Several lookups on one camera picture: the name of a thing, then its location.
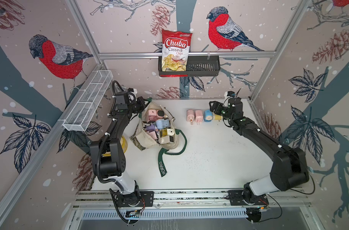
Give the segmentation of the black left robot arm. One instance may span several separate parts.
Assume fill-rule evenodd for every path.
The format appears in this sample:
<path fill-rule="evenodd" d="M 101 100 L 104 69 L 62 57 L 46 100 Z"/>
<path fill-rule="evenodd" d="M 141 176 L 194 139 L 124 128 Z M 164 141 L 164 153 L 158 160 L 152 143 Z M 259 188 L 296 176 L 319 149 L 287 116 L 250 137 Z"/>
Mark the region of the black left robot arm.
<path fill-rule="evenodd" d="M 118 187 L 114 192 L 113 201 L 136 206 L 141 195 L 137 182 L 126 172 L 126 158 L 120 140 L 133 114 L 143 112 L 146 104 L 142 97 L 133 98 L 133 92 L 123 91 L 115 94 L 115 103 L 108 118 L 111 119 L 107 131 L 102 138 L 90 145 L 93 173 L 100 183 L 113 183 Z"/>

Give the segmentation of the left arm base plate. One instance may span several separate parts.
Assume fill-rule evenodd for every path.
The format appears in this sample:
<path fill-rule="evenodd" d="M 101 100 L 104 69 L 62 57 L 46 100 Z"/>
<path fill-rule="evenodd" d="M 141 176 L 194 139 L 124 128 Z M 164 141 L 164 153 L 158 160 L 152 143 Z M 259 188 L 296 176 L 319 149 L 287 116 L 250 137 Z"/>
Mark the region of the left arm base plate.
<path fill-rule="evenodd" d="M 142 208 L 152 207 L 154 200 L 153 191 L 141 191 L 137 193 L 131 193 L 128 195 L 114 195 L 114 199 L 117 207 L 119 208 Z"/>

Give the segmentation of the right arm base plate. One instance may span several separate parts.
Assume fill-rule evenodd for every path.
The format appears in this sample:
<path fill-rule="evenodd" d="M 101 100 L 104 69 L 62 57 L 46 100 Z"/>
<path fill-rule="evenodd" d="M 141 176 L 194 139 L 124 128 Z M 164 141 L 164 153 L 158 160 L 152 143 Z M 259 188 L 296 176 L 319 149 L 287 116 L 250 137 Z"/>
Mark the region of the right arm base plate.
<path fill-rule="evenodd" d="M 248 190 L 229 190 L 225 199 L 230 201 L 231 206 L 268 206 L 266 194 L 254 195 Z"/>

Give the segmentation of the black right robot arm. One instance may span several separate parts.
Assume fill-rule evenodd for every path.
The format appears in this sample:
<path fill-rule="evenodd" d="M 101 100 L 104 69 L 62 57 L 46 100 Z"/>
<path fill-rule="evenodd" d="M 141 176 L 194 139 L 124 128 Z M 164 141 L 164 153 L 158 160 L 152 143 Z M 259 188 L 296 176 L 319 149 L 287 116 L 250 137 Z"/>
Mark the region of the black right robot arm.
<path fill-rule="evenodd" d="M 254 204 L 267 193 L 287 191 L 309 181 L 306 153 L 278 142 L 264 132 L 252 119 L 243 115 L 243 103 L 239 97 L 228 99 L 227 105 L 209 102 L 210 111 L 228 122 L 228 127 L 250 140 L 273 162 L 270 173 L 244 185 L 243 199 Z"/>

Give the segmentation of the cream green-handled tote bag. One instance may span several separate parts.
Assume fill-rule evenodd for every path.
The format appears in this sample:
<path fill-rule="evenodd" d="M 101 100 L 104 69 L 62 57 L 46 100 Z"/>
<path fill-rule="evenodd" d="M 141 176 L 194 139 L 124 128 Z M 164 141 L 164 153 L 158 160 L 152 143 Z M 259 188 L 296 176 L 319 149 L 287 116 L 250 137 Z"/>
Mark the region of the cream green-handled tote bag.
<path fill-rule="evenodd" d="M 188 140 L 182 130 L 174 125 L 175 117 L 162 105 L 146 100 L 145 108 L 139 113 L 139 122 L 130 140 L 141 151 L 160 147 L 158 168 L 161 177 L 166 176 L 167 169 L 164 155 L 181 155 L 187 147 Z"/>

